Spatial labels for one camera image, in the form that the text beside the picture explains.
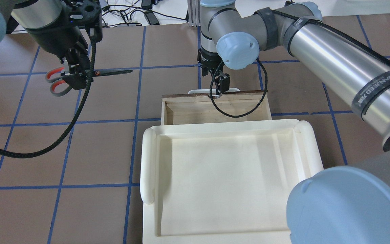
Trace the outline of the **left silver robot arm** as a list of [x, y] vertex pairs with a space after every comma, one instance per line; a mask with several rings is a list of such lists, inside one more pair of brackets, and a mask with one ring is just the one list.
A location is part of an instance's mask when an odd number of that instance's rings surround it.
[[86, 29], [102, 40], [102, 8], [98, 0], [0, 0], [0, 42], [13, 18], [46, 52], [63, 65], [61, 78], [74, 90], [86, 88], [91, 62]]

